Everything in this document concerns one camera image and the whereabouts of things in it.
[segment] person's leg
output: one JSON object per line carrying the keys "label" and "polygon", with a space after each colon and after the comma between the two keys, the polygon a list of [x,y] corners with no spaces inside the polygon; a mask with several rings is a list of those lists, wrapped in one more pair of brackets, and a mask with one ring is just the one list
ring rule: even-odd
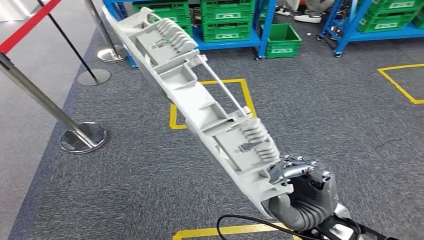
{"label": "person's leg", "polygon": [[321,0],[306,0],[305,15],[295,16],[294,20],[306,23],[321,22]]}
{"label": "person's leg", "polygon": [[306,0],[305,14],[309,16],[321,16],[321,0]]}
{"label": "person's leg", "polygon": [[321,5],[319,6],[319,9],[321,10],[321,12],[324,12],[325,10],[327,10],[329,7],[331,7],[331,5],[333,5],[333,3],[335,2],[335,0],[324,0]]}

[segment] green storage bin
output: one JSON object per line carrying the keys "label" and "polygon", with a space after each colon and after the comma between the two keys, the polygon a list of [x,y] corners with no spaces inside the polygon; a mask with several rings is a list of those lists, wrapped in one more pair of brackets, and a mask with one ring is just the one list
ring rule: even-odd
{"label": "green storage bin", "polygon": [[203,41],[228,42],[248,40],[252,29],[252,21],[202,24]]}
{"label": "green storage bin", "polygon": [[416,17],[412,20],[412,22],[417,29],[424,29],[424,7],[416,15]]}
{"label": "green storage bin", "polygon": [[365,14],[359,21],[357,29],[361,33],[373,33],[401,30],[414,18],[416,11],[384,13],[378,15]]}
{"label": "green storage bin", "polygon": [[296,57],[302,39],[290,23],[272,24],[268,37],[265,58]]}
{"label": "green storage bin", "polygon": [[259,21],[265,21],[265,18],[267,17],[267,11],[268,11],[268,6],[264,6],[262,12],[259,15]]}
{"label": "green storage bin", "polygon": [[[358,7],[364,0],[358,1]],[[424,4],[424,0],[373,0],[368,8],[368,15],[391,14],[417,11]]]}
{"label": "green storage bin", "polygon": [[[191,25],[189,3],[188,1],[135,1],[132,8],[135,12],[139,12],[142,7],[149,8],[161,18],[168,18],[179,25]],[[152,23],[158,21],[157,18],[152,19]]]}
{"label": "green storage bin", "polygon": [[186,26],[181,26],[180,27],[186,32],[188,33],[188,35],[190,35],[190,37],[193,37],[193,27],[192,25],[186,25]]}
{"label": "green storage bin", "polygon": [[201,0],[204,24],[241,23],[252,21],[255,0]]}

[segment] yellow tape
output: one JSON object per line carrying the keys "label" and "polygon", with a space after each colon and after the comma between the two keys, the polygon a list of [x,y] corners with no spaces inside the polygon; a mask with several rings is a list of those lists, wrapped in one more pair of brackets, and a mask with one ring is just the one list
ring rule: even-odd
{"label": "yellow tape", "polygon": [[[279,227],[289,229],[281,222],[273,223]],[[260,232],[271,232],[278,231],[273,227],[270,227],[265,224],[250,224],[250,225],[239,225],[239,226],[223,226],[220,228],[222,235],[230,234],[249,234],[249,233],[260,233]],[[188,238],[200,238],[200,237],[211,237],[218,236],[217,229],[214,227],[211,228],[202,228],[202,229],[190,229],[190,230],[181,230],[178,231],[173,237],[172,240],[182,240]],[[293,236],[293,240],[301,240],[297,236]]]}
{"label": "yellow tape", "polygon": [[389,66],[377,69],[391,84],[393,84],[406,98],[408,98],[413,104],[424,104],[424,99],[415,99],[411,96],[403,87],[401,87],[393,78],[391,78],[385,71],[396,70],[396,69],[406,69],[406,68],[416,68],[424,67],[424,63],[419,64],[410,64],[410,65],[400,65],[400,66]]}
{"label": "yellow tape", "polygon": [[[237,79],[225,79],[222,80],[225,84],[232,84],[232,83],[240,83],[241,84],[241,91],[244,96],[244,100],[246,101],[246,105],[249,107],[252,116],[256,118],[256,111],[255,107],[253,105],[251,93],[249,92],[248,83],[246,82],[246,79],[244,78],[237,78]],[[210,84],[218,84],[216,80],[211,81],[200,81],[199,83],[203,85],[210,85]],[[171,103],[170,105],[170,113],[169,113],[169,127],[171,129],[186,129],[187,126],[185,124],[177,124],[177,106],[175,104]]]}

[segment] white plastic part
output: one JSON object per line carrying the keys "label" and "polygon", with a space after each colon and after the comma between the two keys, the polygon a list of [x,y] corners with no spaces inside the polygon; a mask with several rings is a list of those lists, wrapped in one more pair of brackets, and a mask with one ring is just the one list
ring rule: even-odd
{"label": "white plastic part", "polygon": [[145,78],[177,106],[211,160],[270,218],[262,202],[292,193],[293,187],[269,183],[268,169],[280,161],[280,153],[260,119],[252,117],[246,106],[227,113],[198,82],[192,68],[208,65],[199,58],[197,43],[175,22],[149,23],[152,11],[146,7],[119,22],[105,7],[103,11]]}

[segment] robotic hand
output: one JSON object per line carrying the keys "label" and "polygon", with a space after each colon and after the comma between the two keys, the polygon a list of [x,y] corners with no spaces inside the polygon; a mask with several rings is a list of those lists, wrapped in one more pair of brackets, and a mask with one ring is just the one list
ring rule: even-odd
{"label": "robotic hand", "polygon": [[292,184],[294,192],[269,199],[268,208],[285,226],[309,238],[326,240],[396,240],[350,219],[339,204],[336,179],[323,163],[284,154],[270,170],[271,183]]}

